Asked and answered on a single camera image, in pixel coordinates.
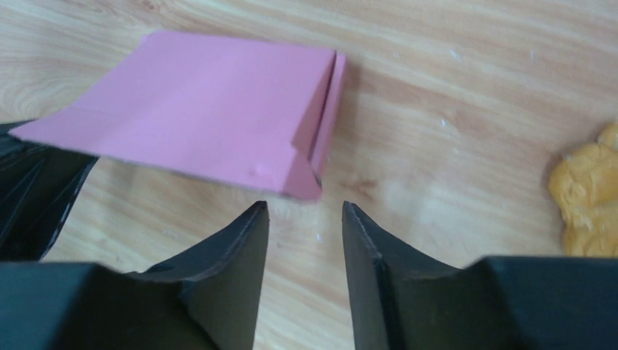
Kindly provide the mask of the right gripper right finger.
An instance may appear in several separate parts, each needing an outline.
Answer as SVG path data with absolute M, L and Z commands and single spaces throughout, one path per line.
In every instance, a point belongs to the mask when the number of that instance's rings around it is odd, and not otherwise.
M 617 261 L 488 256 L 458 269 L 342 211 L 357 349 L 615 349 Z

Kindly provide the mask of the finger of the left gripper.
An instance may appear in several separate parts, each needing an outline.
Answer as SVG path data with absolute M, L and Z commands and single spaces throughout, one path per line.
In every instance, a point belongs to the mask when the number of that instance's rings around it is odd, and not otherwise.
M 1 125 L 1 261 L 38 261 L 52 248 L 98 158 L 29 141 Z

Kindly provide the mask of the pink paper box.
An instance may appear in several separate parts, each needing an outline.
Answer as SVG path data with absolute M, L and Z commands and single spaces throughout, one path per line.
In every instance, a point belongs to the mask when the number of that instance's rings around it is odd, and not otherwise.
M 75 102 L 11 134 L 316 201 L 345 70 L 325 47 L 158 31 Z

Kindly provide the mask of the yellow fried food toy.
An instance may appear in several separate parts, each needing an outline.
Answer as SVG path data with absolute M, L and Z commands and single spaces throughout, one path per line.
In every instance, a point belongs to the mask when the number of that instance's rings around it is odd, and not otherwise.
M 563 250 L 577 257 L 617 256 L 617 123 L 567 154 L 547 184 L 565 223 Z

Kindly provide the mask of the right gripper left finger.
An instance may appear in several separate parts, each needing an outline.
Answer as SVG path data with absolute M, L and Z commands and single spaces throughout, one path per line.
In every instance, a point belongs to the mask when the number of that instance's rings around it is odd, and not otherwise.
M 251 349 L 269 233 L 258 201 L 141 273 L 94 262 L 1 264 L 3 349 Z

